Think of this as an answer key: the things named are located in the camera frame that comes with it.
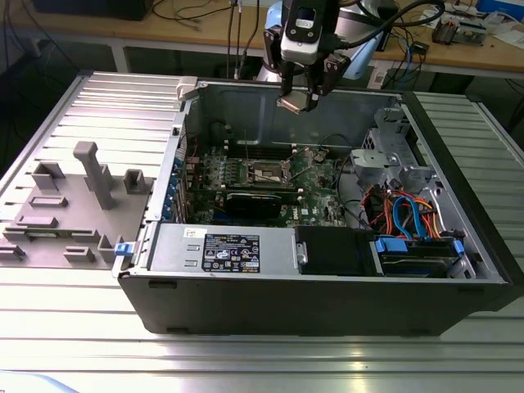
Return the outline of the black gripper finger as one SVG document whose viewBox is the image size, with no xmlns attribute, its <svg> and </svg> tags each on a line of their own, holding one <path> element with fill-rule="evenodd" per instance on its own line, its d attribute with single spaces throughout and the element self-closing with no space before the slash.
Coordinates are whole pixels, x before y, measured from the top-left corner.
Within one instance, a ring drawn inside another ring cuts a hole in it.
<svg viewBox="0 0 524 393">
<path fill-rule="evenodd" d="M 312 111 L 320 97 L 327 96 L 350 66 L 350 58 L 340 53 L 329 54 L 304 68 L 307 93 L 304 111 Z"/>
<path fill-rule="evenodd" d="M 264 30 L 264 63 L 270 71 L 281 78 L 280 97 L 285 97 L 292 90 L 294 61 L 294 29 L 271 26 Z"/>
</svg>

